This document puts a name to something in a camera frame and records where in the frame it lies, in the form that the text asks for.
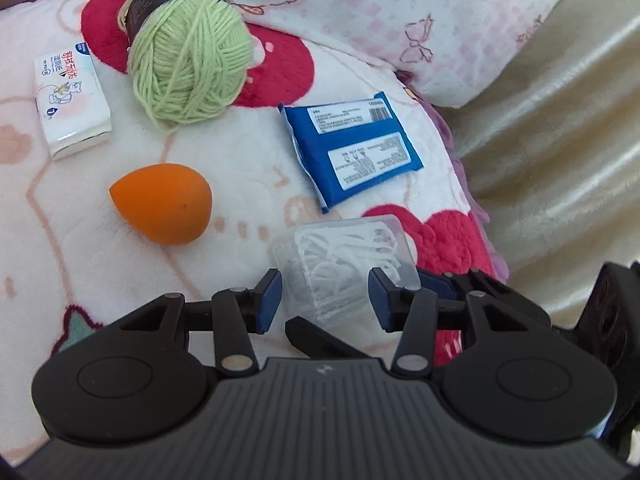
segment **barcode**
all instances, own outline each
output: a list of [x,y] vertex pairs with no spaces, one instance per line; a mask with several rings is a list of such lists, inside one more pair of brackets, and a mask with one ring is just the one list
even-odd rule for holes
[[386,106],[380,108],[370,108],[369,113],[371,114],[371,120],[373,122],[384,121],[385,119],[391,118],[388,110],[386,109]]

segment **clear plastic box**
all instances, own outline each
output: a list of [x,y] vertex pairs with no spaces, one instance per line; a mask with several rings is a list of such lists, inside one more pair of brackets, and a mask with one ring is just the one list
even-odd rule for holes
[[381,267],[397,285],[420,287],[402,225],[393,215],[302,224],[271,246],[284,279],[283,307],[330,328],[369,311],[369,271]]

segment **red heart pattern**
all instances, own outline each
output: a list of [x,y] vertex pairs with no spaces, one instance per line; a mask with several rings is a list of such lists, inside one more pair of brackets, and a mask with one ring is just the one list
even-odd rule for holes
[[[116,17],[125,0],[90,0],[82,10],[81,31],[92,54],[118,72],[127,73],[129,39]],[[276,30],[248,25],[264,49],[263,62],[247,71],[235,106],[273,107],[292,104],[309,92],[314,62],[300,38]]]
[[[369,209],[363,216],[387,214],[395,215],[404,232],[414,240],[418,267],[436,274],[447,271],[465,274],[471,267],[476,267],[494,275],[491,259],[471,212],[465,215],[455,210],[439,211],[422,222],[408,209],[386,204]],[[462,351],[460,332],[438,330],[435,346],[435,365],[445,365]]]

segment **screw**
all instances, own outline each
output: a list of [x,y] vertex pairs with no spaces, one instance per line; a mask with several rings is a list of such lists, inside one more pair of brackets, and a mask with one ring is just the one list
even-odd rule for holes
[[254,360],[246,355],[233,354],[223,358],[220,364],[230,372],[244,372],[254,365]]
[[407,372],[420,372],[429,366],[429,360],[418,354],[406,354],[396,359],[396,365]]

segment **bow print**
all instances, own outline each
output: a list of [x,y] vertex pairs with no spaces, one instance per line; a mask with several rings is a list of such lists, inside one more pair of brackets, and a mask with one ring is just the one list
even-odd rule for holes
[[417,23],[408,23],[404,34],[409,40],[409,47],[400,54],[400,61],[403,63],[418,63],[422,60],[431,62],[433,52],[423,45],[429,39],[431,26],[434,19],[429,14],[425,19]]

